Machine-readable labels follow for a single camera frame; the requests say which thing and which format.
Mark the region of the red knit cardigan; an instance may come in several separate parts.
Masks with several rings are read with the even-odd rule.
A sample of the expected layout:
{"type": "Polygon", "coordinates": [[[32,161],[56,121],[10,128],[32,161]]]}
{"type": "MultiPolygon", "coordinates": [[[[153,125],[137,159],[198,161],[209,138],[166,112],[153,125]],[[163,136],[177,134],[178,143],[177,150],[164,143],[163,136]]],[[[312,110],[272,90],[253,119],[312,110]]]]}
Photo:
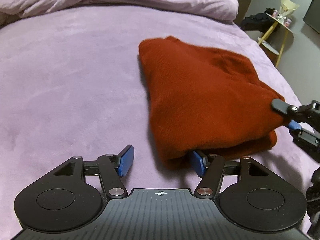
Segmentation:
{"type": "Polygon", "coordinates": [[[282,96],[247,57],[172,36],[144,40],[138,50],[164,165],[182,166],[193,150],[232,160],[276,145],[276,129],[289,122],[271,106],[282,96]]]}

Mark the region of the black clothes pile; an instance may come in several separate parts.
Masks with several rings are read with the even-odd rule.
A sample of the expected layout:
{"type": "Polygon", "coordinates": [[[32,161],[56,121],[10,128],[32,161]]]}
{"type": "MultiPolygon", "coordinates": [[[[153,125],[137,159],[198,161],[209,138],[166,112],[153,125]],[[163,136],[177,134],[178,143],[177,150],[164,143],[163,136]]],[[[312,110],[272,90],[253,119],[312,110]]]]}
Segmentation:
{"type": "Polygon", "coordinates": [[[266,8],[264,12],[244,18],[240,23],[240,29],[265,33],[274,23],[274,20],[268,17],[268,14],[272,15],[274,11],[274,8],[266,8]]]}

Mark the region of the yellow-legged side table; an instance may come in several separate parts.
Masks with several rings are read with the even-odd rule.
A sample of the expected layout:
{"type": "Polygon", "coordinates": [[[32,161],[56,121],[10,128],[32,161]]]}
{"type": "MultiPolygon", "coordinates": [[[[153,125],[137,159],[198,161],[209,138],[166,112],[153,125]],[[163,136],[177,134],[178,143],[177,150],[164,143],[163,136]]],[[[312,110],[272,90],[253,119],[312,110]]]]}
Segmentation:
{"type": "Polygon", "coordinates": [[[290,18],[280,19],[279,15],[275,17],[274,14],[266,14],[272,24],[262,37],[257,38],[257,43],[278,68],[287,40],[293,38],[293,32],[290,29],[290,18]]]}

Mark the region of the dark television screen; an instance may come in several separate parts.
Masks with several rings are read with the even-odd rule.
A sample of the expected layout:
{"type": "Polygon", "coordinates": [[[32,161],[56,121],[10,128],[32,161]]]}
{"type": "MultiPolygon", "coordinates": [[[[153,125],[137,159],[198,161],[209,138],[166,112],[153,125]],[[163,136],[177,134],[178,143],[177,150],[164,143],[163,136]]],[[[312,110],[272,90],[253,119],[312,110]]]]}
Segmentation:
{"type": "Polygon", "coordinates": [[[303,21],[317,33],[320,32],[320,0],[311,1],[303,21]]]}

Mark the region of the cream paper bouquet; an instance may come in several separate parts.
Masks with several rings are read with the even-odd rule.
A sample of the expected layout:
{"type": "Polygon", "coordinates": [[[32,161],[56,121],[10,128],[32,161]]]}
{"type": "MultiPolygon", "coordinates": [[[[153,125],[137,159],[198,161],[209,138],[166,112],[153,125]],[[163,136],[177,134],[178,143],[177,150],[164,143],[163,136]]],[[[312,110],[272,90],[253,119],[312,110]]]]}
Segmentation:
{"type": "Polygon", "coordinates": [[[280,0],[280,9],[272,12],[272,17],[288,28],[291,24],[292,14],[299,8],[299,5],[291,0],[280,0]]]}

